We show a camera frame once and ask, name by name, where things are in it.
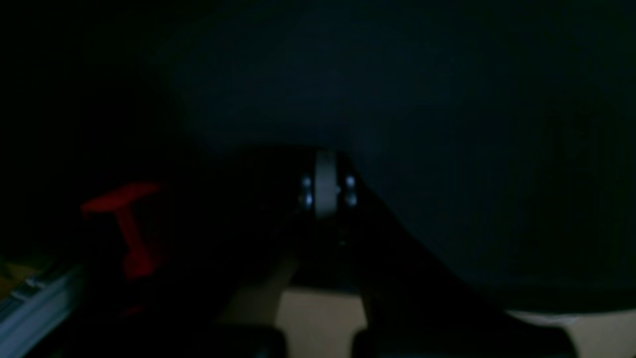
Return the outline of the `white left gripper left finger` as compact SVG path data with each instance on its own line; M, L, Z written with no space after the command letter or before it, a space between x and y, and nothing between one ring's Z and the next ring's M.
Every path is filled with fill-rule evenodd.
M109 220L86 220L87 302L67 356L286 357L273 322L318 225L339 207L338 152L264 147L218 166L189 159L163 173L121 173L86 201L141 181L169 195L170 262L145 286L145 311L125 317L124 246Z

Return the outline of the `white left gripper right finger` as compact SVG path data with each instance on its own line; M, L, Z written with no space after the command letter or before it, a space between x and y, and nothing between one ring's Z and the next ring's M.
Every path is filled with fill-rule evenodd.
M563 328L506 313L423 247L338 153L339 217L367 326L353 358L576 358Z

